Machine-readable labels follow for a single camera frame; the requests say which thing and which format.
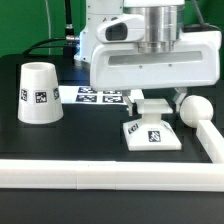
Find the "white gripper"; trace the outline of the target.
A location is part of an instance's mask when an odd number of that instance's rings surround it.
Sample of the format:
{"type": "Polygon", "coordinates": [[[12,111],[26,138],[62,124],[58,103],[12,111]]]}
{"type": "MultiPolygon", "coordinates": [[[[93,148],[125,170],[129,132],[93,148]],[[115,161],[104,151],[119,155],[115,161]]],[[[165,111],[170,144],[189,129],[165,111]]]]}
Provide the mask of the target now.
{"type": "Polygon", "coordinates": [[[166,52],[147,52],[140,47],[145,19],[123,14],[101,23],[96,29],[99,44],[90,63],[90,85],[97,91],[124,90],[122,97],[130,116],[137,104],[132,89],[175,89],[173,101],[179,109],[190,86],[215,84],[220,77],[222,34],[219,31],[181,33],[166,52]]]}

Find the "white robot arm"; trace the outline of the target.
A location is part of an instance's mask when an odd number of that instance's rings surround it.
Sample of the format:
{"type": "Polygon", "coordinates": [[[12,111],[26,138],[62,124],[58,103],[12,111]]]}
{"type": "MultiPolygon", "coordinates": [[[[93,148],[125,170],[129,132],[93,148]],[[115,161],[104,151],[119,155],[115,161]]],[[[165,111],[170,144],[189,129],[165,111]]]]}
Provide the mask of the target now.
{"type": "Polygon", "coordinates": [[[220,77],[222,34],[205,24],[183,26],[185,0],[86,0],[86,26],[75,59],[90,68],[96,91],[215,84],[220,77]]]}

